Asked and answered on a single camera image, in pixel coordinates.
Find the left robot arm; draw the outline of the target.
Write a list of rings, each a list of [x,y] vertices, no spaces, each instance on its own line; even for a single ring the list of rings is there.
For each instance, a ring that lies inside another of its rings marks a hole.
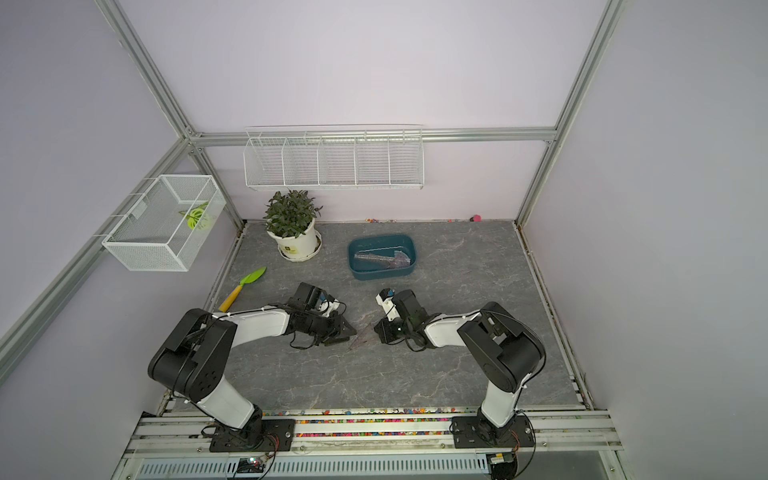
[[[346,305],[327,291],[302,282],[282,303],[239,312],[188,310],[149,362],[148,376],[237,433],[258,422],[257,406],[225,378],[230,352],[257,340],[310,337],[309,349],[350,340],[357,330]]]

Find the pink small triangle ruler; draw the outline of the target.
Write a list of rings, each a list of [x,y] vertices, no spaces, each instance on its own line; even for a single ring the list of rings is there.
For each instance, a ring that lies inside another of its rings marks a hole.
[[[368,348],[373,345],[377,345],[380,342],[378,334],[375,332],[374,327],[369,325],[358,333],[352,343],[349,346],[350,351],[356,351],[363,348]]]

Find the blue protractor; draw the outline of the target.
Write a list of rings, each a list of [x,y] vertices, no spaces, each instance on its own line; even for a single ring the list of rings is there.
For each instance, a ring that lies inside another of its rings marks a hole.
[[[408,268],[412,264],[410,256],[401,250],[395,250],[393,257],[391,258],[389,262],[389,268],[390,269],[402,269],[402,268]]]

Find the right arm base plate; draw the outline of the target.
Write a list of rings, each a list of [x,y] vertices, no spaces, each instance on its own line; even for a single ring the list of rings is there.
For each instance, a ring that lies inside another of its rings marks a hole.
[[[481,414],[457,416],[450,422],[449,432],[457,449],[501,448],[517,450],[535,445],[535,431],[527,416],[513,416],[501,427]]]

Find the clear straight ruler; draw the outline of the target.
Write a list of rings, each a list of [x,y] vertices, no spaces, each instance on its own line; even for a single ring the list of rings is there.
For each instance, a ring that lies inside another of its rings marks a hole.
[[[392,257],[380,255],[378,253],[371,253],[371,252],[356,252],[353,256],[353,259],[356,262],[369,262],[369,263],[375,263],[377,265],[389,265],[389,262]]]

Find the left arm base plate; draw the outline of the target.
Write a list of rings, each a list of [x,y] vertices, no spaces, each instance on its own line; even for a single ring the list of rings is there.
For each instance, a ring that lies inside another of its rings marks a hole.
[[[257,418],[242,429],[228,427],[218,421],[214,426],[209,444],[212,453],[283,452],[291,449],[296,422]]]

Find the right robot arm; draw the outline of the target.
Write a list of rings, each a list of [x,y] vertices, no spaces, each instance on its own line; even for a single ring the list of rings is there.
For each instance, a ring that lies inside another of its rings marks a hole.
[[[418,353],[464,347],[488,385],[479,421],[496,430],[511,424],[526,384],[544,368],[547,353],[539,336],[497,302],[464,314],[429,314],[411,290],[383,289],[376,295],[384,317],[374,331],[385,345],[405,344]]]

